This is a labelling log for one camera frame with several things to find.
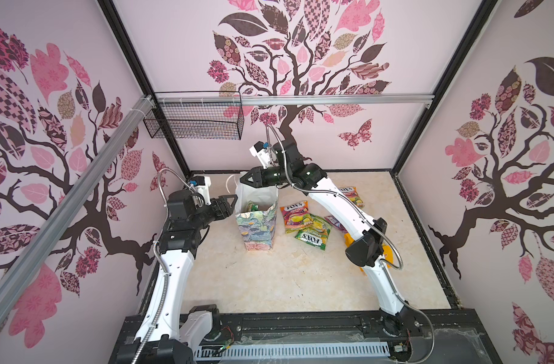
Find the floral white paper bag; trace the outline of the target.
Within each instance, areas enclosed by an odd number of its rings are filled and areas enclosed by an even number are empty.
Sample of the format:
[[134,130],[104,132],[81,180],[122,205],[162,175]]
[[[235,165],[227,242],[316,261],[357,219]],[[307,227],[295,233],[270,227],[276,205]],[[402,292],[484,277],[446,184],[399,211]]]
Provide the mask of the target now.
[[[230,175],[225,188],[238,197],[235,206],[236,223],[247,251],[268,251],[273,248],[279,191],[276,187],[253,188],[239,182],[237,174]],[[245,212],[249,202],[260,205],[259,212]]]

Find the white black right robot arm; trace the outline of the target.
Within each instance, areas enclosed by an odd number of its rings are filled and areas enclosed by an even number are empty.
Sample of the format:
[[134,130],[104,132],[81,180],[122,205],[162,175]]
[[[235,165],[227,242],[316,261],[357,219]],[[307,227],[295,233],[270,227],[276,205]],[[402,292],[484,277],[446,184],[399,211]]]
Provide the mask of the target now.
[[345,254],[363,269],[378,297],[383,331],[393,337],[406,332],[410,307],[389,271],[402,270],[404,262],[385,234],[386,221],[367,215],[352,203],[322,168],[306,162],[296,143],[280,140],[271,146],[258,141],[249,152],[260,165],[240,177],[240,182],[257,189],[289,185],[333,215],[354,240]]

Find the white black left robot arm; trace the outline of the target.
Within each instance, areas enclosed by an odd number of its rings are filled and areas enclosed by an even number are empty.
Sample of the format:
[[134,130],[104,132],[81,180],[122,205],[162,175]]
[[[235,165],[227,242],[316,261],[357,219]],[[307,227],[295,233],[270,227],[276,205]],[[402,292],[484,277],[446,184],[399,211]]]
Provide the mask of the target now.
[[204,338],[219,332],[216,305],[195,306],[186,320],[181,307],[205,230],[230,217],[237,200],[234,194],[206,200],[189,189],[166,198],[166,221],[154,245],[156,284],[142,324],[116,352],[117,363],[194,363]]

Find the orange red Fox's candy packet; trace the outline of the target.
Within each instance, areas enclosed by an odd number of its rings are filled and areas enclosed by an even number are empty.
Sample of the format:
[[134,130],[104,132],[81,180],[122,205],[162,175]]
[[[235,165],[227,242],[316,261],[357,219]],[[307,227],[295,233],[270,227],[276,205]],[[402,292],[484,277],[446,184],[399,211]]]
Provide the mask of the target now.
[[313,217],[310,214],[307,201],[281,206],[280,211],[284,219],[286,232],[302,230],[313,224]]

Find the light green Fox's candy packet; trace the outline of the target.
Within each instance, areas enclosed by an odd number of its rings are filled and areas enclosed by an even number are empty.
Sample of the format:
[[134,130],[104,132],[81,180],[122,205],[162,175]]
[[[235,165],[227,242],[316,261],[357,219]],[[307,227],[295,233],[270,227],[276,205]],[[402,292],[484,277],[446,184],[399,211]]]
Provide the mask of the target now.
[[315,229],[313,227],[306,227],[299,230],[295,234],[295,238],[313,247],[317,247],[321,250],[326,249],[326,245],[329,240],[331,229]]

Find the purple Fox's candy packet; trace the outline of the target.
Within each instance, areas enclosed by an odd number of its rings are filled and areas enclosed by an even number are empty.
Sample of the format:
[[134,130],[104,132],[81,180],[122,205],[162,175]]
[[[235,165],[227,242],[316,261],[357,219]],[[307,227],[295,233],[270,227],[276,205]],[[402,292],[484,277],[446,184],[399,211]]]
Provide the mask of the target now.
[[339,220],[337,220],[337,218],[335,218],[333,215],[327,215],[324,217],[325,220],[328,221],[328,223],[331,224],[331,226],[333,226],[335,229],[337,229],[338,231],[346,234],[348,231],[345,229],[345,227],[343,226],[342,223],[340,223]]

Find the far orange Fox's candy packet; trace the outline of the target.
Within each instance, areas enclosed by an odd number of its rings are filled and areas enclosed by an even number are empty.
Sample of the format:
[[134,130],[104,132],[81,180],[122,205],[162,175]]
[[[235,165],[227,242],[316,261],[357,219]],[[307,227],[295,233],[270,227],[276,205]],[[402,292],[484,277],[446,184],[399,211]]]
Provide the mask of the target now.
[[357,207],[363,208],[365,206],[356,187],[340,187],[339,190]]

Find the yellow snack packet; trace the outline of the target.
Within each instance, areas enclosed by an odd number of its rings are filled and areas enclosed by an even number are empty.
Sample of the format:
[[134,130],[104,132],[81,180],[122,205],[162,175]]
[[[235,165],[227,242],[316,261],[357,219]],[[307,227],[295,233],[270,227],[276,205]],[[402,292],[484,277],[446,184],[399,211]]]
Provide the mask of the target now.
[[374,267],[375,261],[382,257],[390,263],[394,262],[393,252],[388,244],[383,242],[382,237],[377,234],[366,232],[357,241],[349,233],[344,234],[345,255],[356,266],[363,270],[363,267]]

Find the rear aluminium rail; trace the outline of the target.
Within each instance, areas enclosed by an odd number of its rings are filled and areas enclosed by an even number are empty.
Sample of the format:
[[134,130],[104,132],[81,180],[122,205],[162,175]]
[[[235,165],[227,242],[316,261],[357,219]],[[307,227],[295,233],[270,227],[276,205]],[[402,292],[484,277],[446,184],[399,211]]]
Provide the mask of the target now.
[[180,103],[187,105],[225,103],[240,106],[301,106],[301,105],[375,105],[375,104],[424,104],[430,105],[435,96],[432,94],[378,94],[378,95],[326,95],[326,96],[194,96],[180,94],[157,96],[158,103],[168,105]]

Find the aluminium rail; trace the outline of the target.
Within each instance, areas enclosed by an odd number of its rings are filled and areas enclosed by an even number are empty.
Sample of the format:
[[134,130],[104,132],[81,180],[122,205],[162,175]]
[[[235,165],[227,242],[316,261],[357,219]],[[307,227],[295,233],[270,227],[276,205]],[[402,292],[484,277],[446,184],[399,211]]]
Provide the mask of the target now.
[[240,106],[301,106],[301,105],[375,105],[375,104],[424,104],[430,105],[435,96],[432,94],[378,94],[378,95],[326,95],[326,96],[194,96],[180,94],[157,96],[158,103],[168,105],[180,103],[187,105],[225,103]]
[[154,106],[154,97],[150,95],[142,96],[134,104],[107,144],[94,157],[74,187],[66,194],[65,200],[41,226],[33,241],[2,277],[0,280],[0,326],[83,207],[88,196],[99,184],[110,163],[114,162],[119,150],[124,147],[134,129]]

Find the black base frame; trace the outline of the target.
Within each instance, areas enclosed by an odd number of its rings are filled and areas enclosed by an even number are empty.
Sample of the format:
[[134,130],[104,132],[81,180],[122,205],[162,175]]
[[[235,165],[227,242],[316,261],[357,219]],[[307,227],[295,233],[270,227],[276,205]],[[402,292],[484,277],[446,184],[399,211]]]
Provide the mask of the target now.
[[[109,361],[130,339],[144,316],[125,318]],[[393,337],[382,329],[381,311],[221,313],[219,332],[200,347],[225,350],[232,345],[386,342],[389,358],[262,359],[194,363],[500,363],[486,329],[472,309],[410,309],[406,332]]]

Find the left aluminium rail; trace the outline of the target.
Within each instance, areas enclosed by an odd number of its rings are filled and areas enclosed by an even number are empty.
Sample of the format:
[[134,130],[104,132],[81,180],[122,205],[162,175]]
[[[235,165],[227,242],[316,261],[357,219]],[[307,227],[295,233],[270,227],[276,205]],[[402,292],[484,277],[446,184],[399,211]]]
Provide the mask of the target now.
[[134,104],[107,144],[94,157],[74,187],[66,194],[65,200],[41,226],[33,241],[2,277],[0,280],[0,326],[83,207],[88,196],[99,184],[110,163],[114,162],[119,150],[124,147],[134,129],[154,106],[154,97],[150,95],[142,96]]

